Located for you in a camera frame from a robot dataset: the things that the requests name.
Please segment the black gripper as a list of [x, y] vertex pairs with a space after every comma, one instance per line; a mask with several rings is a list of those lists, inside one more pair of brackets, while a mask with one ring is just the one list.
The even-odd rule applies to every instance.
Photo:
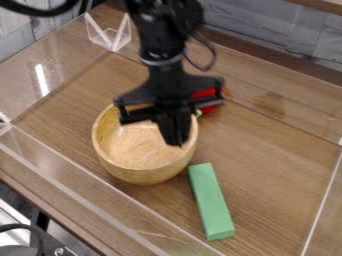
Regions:
[[[223, 85], [223, 77], [187, 73], [180, 61], [169, 65], [149, 66], [147, 80], [113, 99], [120, 123], [156, 120], [164, 142], [181, 146], [189, 137], [191, 111], [195, 109], [192, 94], [209, 88], [221, 90]], [[176, 113], [175, 126], [168, 113]]]

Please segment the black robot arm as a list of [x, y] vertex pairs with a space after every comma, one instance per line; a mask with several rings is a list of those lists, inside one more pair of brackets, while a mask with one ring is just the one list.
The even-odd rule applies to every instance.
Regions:
[[224, 79], [193, 75], [184, 71], [188, 60], [185, 41], [212, 43], [197, 33], [204, 10], [197, 0], [124, 0], [137, 29], [139, 58], [148, 68], [148, 78], [140, 86], [119, 95], [120, 123], [149, 120], [168, 145], [187, 142], [191, 117], [201, 107], [221, 103]]

